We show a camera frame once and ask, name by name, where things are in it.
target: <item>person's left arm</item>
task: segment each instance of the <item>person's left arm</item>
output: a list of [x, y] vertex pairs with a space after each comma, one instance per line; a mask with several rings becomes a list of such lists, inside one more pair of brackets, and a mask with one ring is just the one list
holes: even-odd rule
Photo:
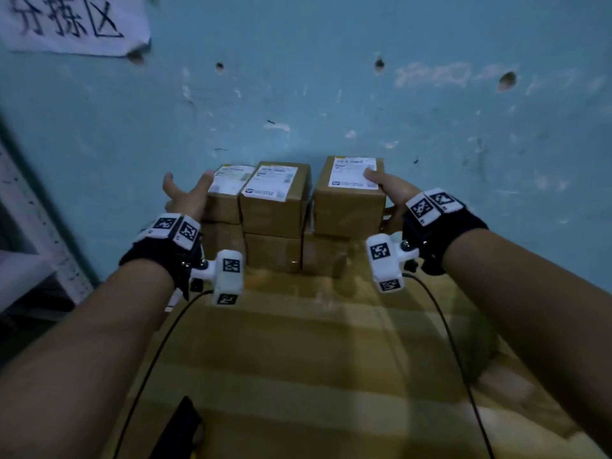
[[[166, 209], [200, 221], [212, 179], [206, 172], [184, 193], [166, 175]], [[173, 291], [156, 262], [127, 262], [9, 364], [0, 456], [98, 457]]]

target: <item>white paper sign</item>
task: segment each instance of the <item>white paper sign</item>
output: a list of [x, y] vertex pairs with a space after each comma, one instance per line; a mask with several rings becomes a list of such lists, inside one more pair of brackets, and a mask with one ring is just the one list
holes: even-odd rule
[[0, 37], [13, 51], [125, 56], [150, 31], [142, 0], [0, 0]]
[[292, 166], [260, 166], [242, 190], [249, 198], [284, 202], [297, 168]]
[[334, 188], [363, 188], [377, 190], [374, 184], [363, 176], [365, 168], [376, 170], [375, 158], [334, 158], [329, 185]]
[[208, 192], [238, 194], [254, 170], [253, 166], [232, 166], [230, 164], [221, 166], [215, 172], [215, 179]]

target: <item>blue wall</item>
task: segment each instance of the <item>blue wall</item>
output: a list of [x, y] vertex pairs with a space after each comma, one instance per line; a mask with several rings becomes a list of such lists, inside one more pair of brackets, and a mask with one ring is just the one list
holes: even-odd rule
[[221, 163], [317, 174], [345, 154], [612, 291], [610, 0], [147, 5], [144, 65], [0, 47], [0, 112], [100, 279], [163, 210], [166, 171], [190, 188]]

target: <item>person's right arm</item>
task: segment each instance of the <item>person's right arm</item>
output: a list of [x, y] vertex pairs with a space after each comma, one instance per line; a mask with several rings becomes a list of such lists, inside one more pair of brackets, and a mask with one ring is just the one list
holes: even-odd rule
[[[419, 190], [366, 172], [398, 211]], [[453, 241], [442, 266], [567, 413], [612, 455], [612, 296], [485, 230]]]

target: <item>wire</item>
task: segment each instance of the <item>wire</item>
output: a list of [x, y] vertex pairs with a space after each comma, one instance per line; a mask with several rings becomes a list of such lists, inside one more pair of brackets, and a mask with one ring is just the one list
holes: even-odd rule
[[121, 444], [123, 443], [123, 440], [126, 437], [127, 426], [130, 424], [130, 420], [132, 420], [132, 416], [134, 415], [134, 411], [136, 410], [136, 406], [138, 406], [138, 401], [140, 400], [140, 396], [142, 395], [142, 392], [144, 391], [144, 386], [146, 385], [147, 380], [149, 379], [149, 376], [151, 375], [151, 372], [153, 372], [153, 368], [155, 367], [155, 363], [157, 362], [157, 359], [159, 358], [159, 355], [162, 353], [162, 350], [164, 349], [164, 346], [165, 346], [168, 338], [170, 338], [170, 334], [172, 333], [172, 331], [176, 327], [176, 324], [179, 323], [180, 318], [185, 314], [185, 312], [187, 312], [187, 310], [191, 307], [191, 305], [193, 303], [195, 303], [195, 301], [197, 301], [199, 298], [203, 297], [204, 295], [208, 295], [208, 294], [210, 294], [212, 292], [213, 292], [212, 290], [206, 290], [206, 291], [198, 294], [191, 301], [189, 301], [187, 303], [187, 306], [185, 306], [183, 308], [183, 310], [179, 313], [179, 315], [176, 317], [176, 319], [174, 320], [174, 322], [172, 323], [172, 325], [170, 326], [170, 328], [166, 332], [166, 335], [164, 335], [164, 339], [162, 340], [161, 344], [157, 348], [157, 352], [155, 353], [155, 356], [153, 356], [153, 361], [151, 361], [151, 364], [149, 365], [149, 369], [147, 370], [147, 373], [144, 375], [144, 379], [142, 380], [140, 388], [138, 389], [138, 393], [136, 393], [136, 397], [134, 398], [134, 402], [132, 403], [132, 407], [130, 408], [130, 412], [127, 413], [126, 423], [123, 424], [123, 428], [121, 429], [121, 434], [119, 435], [119, 439], [117, 440], [117, 446], [115, 447], [115, 452], [113, 454], [113, 459], [117, 459], [117, 457], [119, 456], [119, 450], [121, 449]]
[[485, 426], [482, 423], [482, 419], [480, 418], [478, 407], [476, 406], [476, 401], [474, 401], [474, 395], [472, 394], [472, 389], [470, 388], [470, 384], [468, 383], [468, 377], [466, 376], [465, 370], [463, 369], [463, 364], [461, 362], [461, 358], [459, 357], [459, 351], [457, 350], [457, 346], [455, 345], [455, 339], [453, 338], [453, 335], [450, 332], [450, 327], [448, 326], [448, 323], [446, 322], [446, 319], [444, 318], [444, 314], [442, 314], [440, 305], [438, 304], [436, 299], [433, 297], [432, 292], [429, 291], [429, 288], [427, 288], [427, 285], [425, 285], [424, 282], [419, 277], [412, 275], [410, 273], [402, 273], [402, 276], [416, 280], [419, 283], [419, 285], [421, 285], [424, 288], [424, 290], [427, 292], [427, 294], [429, 295], [429, 298], [431, 298], [431, 300], [433, 301], [433, 304], [438, 310], [438, 314], [440, 314], [440, 317], [442, 318], [442, 324], [444, 324], [444, 328], [448, 335], [448, 342], [450, 343], [450, 348], [452, 349], [453, 355], [455, 355], [455, 360], [457, 361], [457, 365], [459, 366], [459, 372], [461, 372], [461, 378], [463, 381], [463, 385], [465, 386], [465, 389], [468, 392], [468, 398], [470, 398], [470, 403], [472, 405], [472, 409], [474, 410], [474, 415], [476, 416], [476, 420], [478, 421], [478, 426], [480, 427], [480, 431], [482, 432], [482, 438], [485, 441], [486, 451], [489, 453], [489, 457], [491, 459], [495, 459], [493, 448], [491, 447], [491, 442], [489, 441], [489, 437], [486, 434]]

